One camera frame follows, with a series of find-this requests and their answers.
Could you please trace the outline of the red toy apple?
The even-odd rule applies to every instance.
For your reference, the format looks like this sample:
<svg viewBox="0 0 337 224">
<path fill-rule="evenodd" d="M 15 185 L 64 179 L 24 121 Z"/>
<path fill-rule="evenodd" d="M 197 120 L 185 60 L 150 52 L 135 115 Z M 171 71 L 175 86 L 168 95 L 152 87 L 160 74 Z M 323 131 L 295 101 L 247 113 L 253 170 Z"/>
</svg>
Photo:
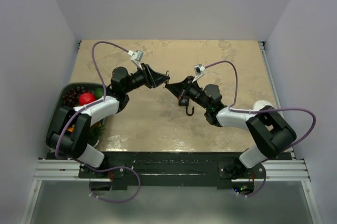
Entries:
<svg viewBox="0 0 337 224">
<path fill-rule="evenodd" d="M 90 92 L 86 92 L 80 95 L 79 99 L 78 99 L 78 103 L 80 106 L 83 105 L 87 105 L 89 103 L 92 103 L 96 101 L 96 97 L 94 94 L 90 93 Z"/>
</svg>

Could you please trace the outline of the green toy lime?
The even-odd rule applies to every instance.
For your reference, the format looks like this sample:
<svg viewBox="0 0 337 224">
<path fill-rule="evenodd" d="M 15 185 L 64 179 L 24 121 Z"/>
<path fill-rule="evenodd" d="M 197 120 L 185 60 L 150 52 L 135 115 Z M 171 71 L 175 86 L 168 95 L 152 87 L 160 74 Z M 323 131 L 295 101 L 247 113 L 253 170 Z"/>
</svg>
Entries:
<svg viewBox="0 0 337 224">
<path fill-rule="evenodd" d="M 97 88 L 94 90 L 94 96 L 96 99 L 100 99 L 106 95 L 104 88 Z"/>
</svg>

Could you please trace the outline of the dark red grape bunch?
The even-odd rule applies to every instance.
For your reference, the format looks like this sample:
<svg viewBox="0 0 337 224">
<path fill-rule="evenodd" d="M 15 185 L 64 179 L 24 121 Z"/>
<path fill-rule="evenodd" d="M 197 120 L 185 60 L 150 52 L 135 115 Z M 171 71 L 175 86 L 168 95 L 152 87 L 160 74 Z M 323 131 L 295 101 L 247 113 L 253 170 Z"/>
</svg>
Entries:
<svg viewBox="0 0 337 224">
<path fill-rule="evenodd" d="M 76 87 L 70 89 L 65 95 L 62 96 L 63 105 L 74 107 L 78 104 L 80 95 L 86 93 L 87 89 L 85 87 Z"/>
</svg>

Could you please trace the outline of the black padlock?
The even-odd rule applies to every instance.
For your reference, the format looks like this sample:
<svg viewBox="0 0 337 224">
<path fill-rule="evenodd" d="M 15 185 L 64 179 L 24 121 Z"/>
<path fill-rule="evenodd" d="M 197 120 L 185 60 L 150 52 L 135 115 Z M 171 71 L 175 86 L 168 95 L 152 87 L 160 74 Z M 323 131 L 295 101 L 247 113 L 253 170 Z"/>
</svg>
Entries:
<svg viewBox="0 0 337 224">
<path fill-rule="evenodd" d="M 190 99 L 188 97 L 184 97 L 179 99 L 179 106 L 185 107 L 185 113 L 188 116 L 193 116 L 194 115 L 194 107 L 192 107 L 192 111 L 189 112 L 189 104 L 190 104 Z"/>
</svg>

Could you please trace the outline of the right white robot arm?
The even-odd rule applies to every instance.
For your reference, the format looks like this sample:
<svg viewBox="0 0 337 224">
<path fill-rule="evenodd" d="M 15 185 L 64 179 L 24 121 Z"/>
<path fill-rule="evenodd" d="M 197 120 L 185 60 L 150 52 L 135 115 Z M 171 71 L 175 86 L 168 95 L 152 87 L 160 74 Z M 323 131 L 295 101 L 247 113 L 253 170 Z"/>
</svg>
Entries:
<svg viewBox="0 0 337 224">
<path fill-rule="evenodd" d="M 166 84 L 165 88 L 176 98 L 189 98 L 203 107 L 210 125 L 250 132 L 254 145 L 239 156 L 234 166 L 240 178 L 247 178 L 253 172 L 253 167 L 266 159 L 278 157 L 297 138 L 293 128 L 264 100 L 254 103 L 254 111 L 234 111 L 222 103 L 219 86 L 208 84 L 202 88 L 193 81 L 192 76 L 178 83 Z"/>
</svg>

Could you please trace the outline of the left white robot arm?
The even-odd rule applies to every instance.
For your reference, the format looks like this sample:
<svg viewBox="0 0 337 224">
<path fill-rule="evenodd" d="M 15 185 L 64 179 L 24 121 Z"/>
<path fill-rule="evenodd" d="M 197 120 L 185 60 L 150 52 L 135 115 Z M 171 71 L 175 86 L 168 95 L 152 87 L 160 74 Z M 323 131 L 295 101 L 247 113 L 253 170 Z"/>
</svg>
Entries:
<svg viewBox="0 0 337 224">
<path fill-rule="evenodd" d="M 111 84 L 106 96 L 79 107 L 56 108 L 46 134 L 46 145 L 55 150 L 57 158 L 72 158 L 90 165 L 90 171 L 97 178 L 109 172 L 104 154 L 89 141 L 90 128 L 97 122 L 121 112 L 129 101 L 128 93 L 145 86 L 156 88 L 170 80 L 169 74 L 154 71 L 148 64 L 141 64 L 133 74 L 125 67 L 112 71 Z"/>
</svg>

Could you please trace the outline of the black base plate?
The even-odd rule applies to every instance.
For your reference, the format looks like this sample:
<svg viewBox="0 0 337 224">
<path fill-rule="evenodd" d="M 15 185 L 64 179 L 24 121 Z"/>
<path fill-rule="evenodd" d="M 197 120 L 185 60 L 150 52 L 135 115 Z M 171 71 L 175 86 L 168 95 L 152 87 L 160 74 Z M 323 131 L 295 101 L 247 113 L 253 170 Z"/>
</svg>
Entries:
<svg viewBox="0 0 337 224">
<path fill-rule="evenodd" d="M 79 178 L 94 189 L 143 187 L 215 187 L 248 194 L 258 179 L 266 178 L 261 164 L 245 168 L 238 152 L 106 152 L 96 170 L 75 164 Z"/>
</svg>

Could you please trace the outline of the aluminium frame rail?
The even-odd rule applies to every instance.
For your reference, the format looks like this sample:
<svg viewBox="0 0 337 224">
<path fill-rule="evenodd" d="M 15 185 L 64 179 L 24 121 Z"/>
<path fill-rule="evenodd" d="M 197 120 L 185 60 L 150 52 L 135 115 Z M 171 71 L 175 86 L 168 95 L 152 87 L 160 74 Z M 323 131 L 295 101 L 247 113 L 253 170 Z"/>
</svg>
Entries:
<svg viewBox="0 0 337 224">
<path fill-rule="evenodd" d="M 304 160 L 269 160 L 263 164 L 267 181 L 310 181 Z M 39 160 L 33 178 L 40 181 L 109 181 L 81 178 L 80 165 L 73 160 Z"/>
</svg>

